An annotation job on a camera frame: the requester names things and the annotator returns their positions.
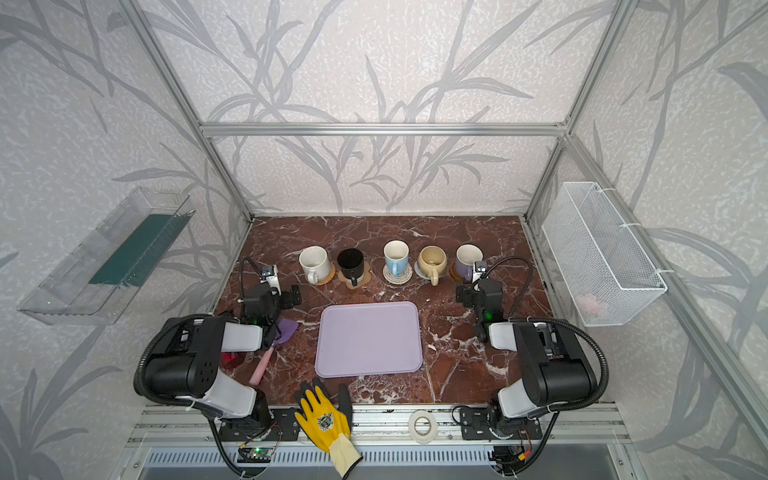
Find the brown wooden round coaster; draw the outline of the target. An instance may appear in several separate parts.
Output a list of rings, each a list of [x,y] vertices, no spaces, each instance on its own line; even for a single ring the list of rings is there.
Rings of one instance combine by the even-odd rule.
[[[458,283],[466,284],[467,281],[456,271],[456,264],[452,263],[450,267],[448,268],[448,273],[450,277]]]

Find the white mug lavender handle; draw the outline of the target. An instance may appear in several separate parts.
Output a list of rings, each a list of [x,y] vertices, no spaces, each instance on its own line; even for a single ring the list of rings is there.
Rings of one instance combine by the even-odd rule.
[[[483,260],[482,250],[474,244],[464,244],[456,250],[454,271],[464,283],[471,283],[474,275],[474,265]]]

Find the beige ceramic mug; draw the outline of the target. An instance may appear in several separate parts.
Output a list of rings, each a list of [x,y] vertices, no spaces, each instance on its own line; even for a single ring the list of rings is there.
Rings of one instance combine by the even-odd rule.
[[[447,255],[445,251],[435,245],[426,246],[420,251],[417,261],[422,263],[424,270],[430,271],[431,285],[438,286],[440,277],[447,268]]]

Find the white speckled mug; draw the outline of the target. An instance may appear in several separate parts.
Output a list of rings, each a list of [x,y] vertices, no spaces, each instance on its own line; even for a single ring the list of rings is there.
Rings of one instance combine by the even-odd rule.
[[[311,271],[320,269],[320,278],[327,275],[329,264],[331,263],[327,251],[321,246],[309,246],[303,249],[299,255],[299,263],[302,267],[307,281],[314,285],[311,279]]]

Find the round woven rattan coaster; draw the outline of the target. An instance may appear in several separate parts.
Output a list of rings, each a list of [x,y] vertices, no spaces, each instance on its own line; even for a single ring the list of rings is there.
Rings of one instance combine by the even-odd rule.
[[[320,269],[315,269],[315,270],[311,271],[311,279],[314,280],[314,285],[322,286],[322,285],[328,284],[329,282],[331,282],[333,280],[333,278],[336,275],[336,267],[335,267],[335,265],[333,263],[329,264],[329,267],[328,267],[328,270],[327,270],[327,275],[325,277],[320,278],[320,274],[321,274],[321,270]]]

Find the grey blue round coaster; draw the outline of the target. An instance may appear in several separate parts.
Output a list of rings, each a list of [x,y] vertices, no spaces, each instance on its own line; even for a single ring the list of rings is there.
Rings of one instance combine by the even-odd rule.
[[[430,281],[430,280],[431,280],[430,271],[429,271],[429,270],[424,270],[424,269],[422,268],[422,263],[421,263],[421,262],[419,262],[419,261],[416,261],[416,262],[414,263],[414,271],[415,271],[416,275],[417,275],[419,278],[421,278],[421,279],[424,279],[424,280],[427,280],[427,281]]]

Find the multicolour woven round coaster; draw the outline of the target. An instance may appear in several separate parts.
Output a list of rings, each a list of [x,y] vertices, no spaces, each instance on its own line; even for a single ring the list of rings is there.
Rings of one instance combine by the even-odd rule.
[[[384,279],[392,285],[404,285],[408,283],[413,276],[413,268],[410,264],[406,265],[405,271],[399,275],[393,275],[389,267],[385,265],[382,269]]]

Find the black mug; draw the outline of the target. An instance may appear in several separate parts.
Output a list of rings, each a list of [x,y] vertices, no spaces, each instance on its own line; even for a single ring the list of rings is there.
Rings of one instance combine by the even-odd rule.
[[[357,248],[346,248],[337,256],[337,263],[343,280],[351,287],[358,287],[365,273],[365,258]]]

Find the white mug blue handle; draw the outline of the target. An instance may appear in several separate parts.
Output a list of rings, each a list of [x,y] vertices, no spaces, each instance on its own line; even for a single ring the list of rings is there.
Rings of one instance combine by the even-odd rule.
[[[383,249],[386,268],[394,276],[404,274],[408,266],[409,247],[401,240],[389,241]]]

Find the cork paw shaped coaster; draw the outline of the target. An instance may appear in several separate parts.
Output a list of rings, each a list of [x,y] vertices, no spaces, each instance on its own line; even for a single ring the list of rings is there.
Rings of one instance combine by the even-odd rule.
[[[366,286],[372,280],[372,273],[370,269],[365,270],[364,274],[357,279],[356,285],[354,285],[353,282],[349,278],[347,278],[342,272],[339,272],[337,274],[337,278],[349,290],[356,290],[363,286]]]

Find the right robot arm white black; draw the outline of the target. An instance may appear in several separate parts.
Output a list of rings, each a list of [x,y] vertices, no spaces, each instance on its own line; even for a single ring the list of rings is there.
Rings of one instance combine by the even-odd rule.
[[[497,392],[491,402],[496,417],[534,419],[578,410],[606,391],[607,358],[584,330],[561,319],[505,316],[501,283],[490,278],[459,285],[456,301],[475,312],[481,342],[517,355],[521,378]]]

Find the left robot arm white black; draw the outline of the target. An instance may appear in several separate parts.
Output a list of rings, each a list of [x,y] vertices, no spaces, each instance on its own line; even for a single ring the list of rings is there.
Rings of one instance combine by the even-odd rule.
[[[297,285],[280,292],[262,282],[240,300],[239,317],[225,312],[168,319],[141,355],[134,390],[154,403],[196,409],[209,419],[270,425],[264,393],[228,376],[221,358],[224,353],[269,349],[289,339],[295,328],[283,312],[301,302]]]

